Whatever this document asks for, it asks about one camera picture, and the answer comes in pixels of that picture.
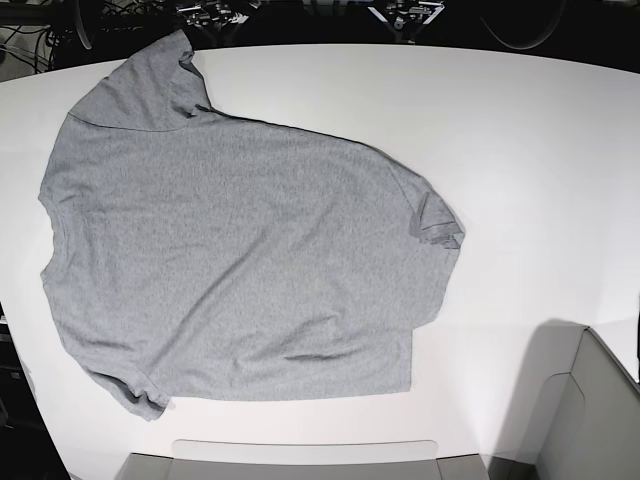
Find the grey T-shirt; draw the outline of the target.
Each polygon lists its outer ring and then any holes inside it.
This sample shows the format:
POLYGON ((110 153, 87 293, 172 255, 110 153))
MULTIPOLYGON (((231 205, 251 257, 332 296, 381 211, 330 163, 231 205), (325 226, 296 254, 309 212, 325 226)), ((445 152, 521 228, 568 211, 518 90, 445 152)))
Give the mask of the grey T-shirt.
POLYGON ((465 237, 365 144, 214 109, 174 32, 67 114, 39 199, 65 350, 129 412, 408 391, 465 237))

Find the grey bin front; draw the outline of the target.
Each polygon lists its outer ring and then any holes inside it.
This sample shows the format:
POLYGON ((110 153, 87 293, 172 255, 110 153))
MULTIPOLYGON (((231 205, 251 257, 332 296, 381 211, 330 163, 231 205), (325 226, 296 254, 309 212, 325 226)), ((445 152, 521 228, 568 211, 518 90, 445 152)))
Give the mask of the grey bin front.
POLYGON ((120 479, 487 479, 477 454, 439 458, 430 440, 277 445, 176 440, 167 456, 132 453, 120 479))

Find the grey bin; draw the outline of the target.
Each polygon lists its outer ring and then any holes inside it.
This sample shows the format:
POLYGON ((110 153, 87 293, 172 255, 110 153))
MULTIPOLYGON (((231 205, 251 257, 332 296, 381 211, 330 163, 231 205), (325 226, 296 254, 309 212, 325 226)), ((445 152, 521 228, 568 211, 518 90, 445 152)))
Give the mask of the grey bin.
POLYGON ((439 458, 430 440, 277 445, 176 440, 167 456, 132 453, 120 479, 487 479, 477 454, 439 458))
POLYGON ((583 332, 536 468, 541 479, 639 480, 639 386, 583 332))

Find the grey bin right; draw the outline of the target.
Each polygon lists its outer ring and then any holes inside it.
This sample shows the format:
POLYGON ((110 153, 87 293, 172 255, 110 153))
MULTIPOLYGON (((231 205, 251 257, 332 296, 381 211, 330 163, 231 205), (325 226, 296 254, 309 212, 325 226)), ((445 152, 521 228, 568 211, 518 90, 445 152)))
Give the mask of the grey bin right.
POLYGON ((583 332, 536 468, 541 479, 639 480, 639 386, 583 332))

